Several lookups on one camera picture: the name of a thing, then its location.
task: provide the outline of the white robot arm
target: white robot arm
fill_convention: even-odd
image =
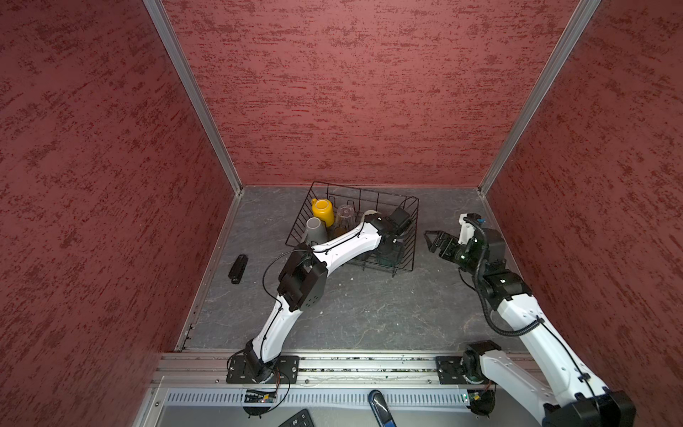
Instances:
[[[460,215],[460,235],[425,232],[429,250],[472,274],[491,328],[518,336],[543,372],[550,388],[516,365],[491,341],[471,344],[462,374],[470,381],[500,384],[543,426],[632,426],[635,408],[622,391],[611,391],[571,349],[545,316],[520,276],[505,267],[505,241],[483,228],[477,214]],[[488,306],[513,328],[494,325]]]
[[[477,214],[460,216],[460,235],[425,232],[428,249],[473,275],[484,317],[497,333],[518,336],[536,360],[550,387],[516,365],[491,341],[470,344],[461,374],[469,381],[494,381],[543,426],[632,426],[635,408],[622,391],[611,391],[545,317],[531,289],[505,267],[505,241],[496,230],[482,228]],[[390,217],[365,215],[350,232],[323,245],[299,245],[279,275],[275,306],[259,334],[247,343],[245,358],[253,380],[268,379],[282,344],[296,319],[315,305],[328,275],[345,262],[381,245],[392,245],[410,225],[397,209]],[[494,325],[491,306],[513,328]]]
[[[363,215],[353,230],[322,245],[297,246],[279,275],[275,306],[259,334],[247,343],[247,365],[257,383],[268,379],[282,344],[301,314],[322,297],[327,276],[345,262],[380,247],[391,253],[410,227],[410,215],[396,208],[388,217],[375,211]]]
[[[327,267],[327,275],[332,274],[339,266],[352,258],[371,251],[380,244],[382,236],[380,236],[377,229],[369,223],[361,223],[355,229],[339,236],[322,245],[313,246],[313,256],[319,262],[325,263]],[[313,301],[318,302],[320,296],[313,295]],[[304,307],[310,307],[311,302],[306,302]],[[294,326],[296,319],[303,313],[301,308],[294,308],[287,302],[284,295],[277,295],[277,300],[273,310],[270,312],[266,324],[261,329],[261,332],[253,339],[254,349],[258,349],[257,355],[262,363],[268,363],[277,357],[282,351],[282,344],[289,335],[290,330]]]

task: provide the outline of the gray floor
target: gray floor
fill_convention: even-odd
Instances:
[[[204,302],[189,348],[242,348],[263,327],[273,308],[261,277],[266,266],[289,250],[285,240],[308,188],[249,187]],[[455,264],[427,250],[424,230],[458,234],[462,212],[484,214],[473,189],[391,189],[419,198],[415,269],[395,277],[381,271],[344,265],[328,279],[325,294],[297,321],[284,350],[463,350],[469,342],[493,339],[505,350],[522,351],[518,338],[496,335],[484,321],[477,295],[458,277]],[[242,282],[227,274],[237,255],[249,263]],[[266,284],[277,288],[286,257],[268,272]],[[506,327],[497,314],[494,321]]]

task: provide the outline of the metal grate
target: metal grate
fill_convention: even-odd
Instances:
[[[376,210],[383,215],[390,215],[396,208],[404,209],[410,215],[413,223],[406,231],[407,237],[404,241],[403,256],[396,265],[382,264],[375,255],[370,255],[365,260],[353,259],[348,261],[348,264],[388,271],[392,275],[398,271],[413,271],[417,240],[417,213],[419,210],[417,197],[315,181],[311,184],[301,205],[301,210],[294,221],[289,236],[287,236],[285,242],[287,246],[295,247],[303,241],[306,221],[313,216],[311,209],[313,199],[328,199],[334,206],[335,215],[340,206],[345,204],[353,206],[356,212],[356,223],[360,222],[363,213],[369,209]]]
[[[267,390],[269,387],[258,387]],[[170,389],[167,406],[241,407],[270,406],[270,404],[243,404],[246,389]],[[366,408],[371,389],[291,389],[282,402],[283,407],[341,407]],[[392,409],[466,410],[469,404],[465,389],[388,389],[383,391]],[[280,391],[278,401],[284,396]]]

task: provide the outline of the dish rack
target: dish rack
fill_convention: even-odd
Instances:
[[[404,240],[404,251],[400,261],[394,265],[385,265],[381,264],[374,254],[371,254],[366,260],[357,259],[358,257],[356,257],[347,262],[347,264],[358,265],[363,267],[363,269],[372,268],[386,271],[391,273],[392,276],[398,271],[413,271],[415,266],[415,243],[417,240],[417,212],[419,207],[417,197],[315,181],[311,184],[308,194],[306,194],[306,198],[301,205],[301,210],[290,230],[290,234],[287,236],[287,241],[285,242],[287,246],[295,247],[304,240],[306,221],[313,217],[313,210],[311,208],[313,199],[328,199],[332,202],[335,214],[340,206],[351,205],[355,211],[356,224],[360,223],[366,210],[376,210],[384,216],[390,215],[396,208],[405,210],[410,215],[412,222],[406,231],[408,237]]]

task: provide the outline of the yellow cup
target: yellow cup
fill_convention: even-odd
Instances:
[[[325,227],[331,227],[335,223],[335,213],[332,202],[328,199],[313,199],[313,216],[320,218],[325,223]]]

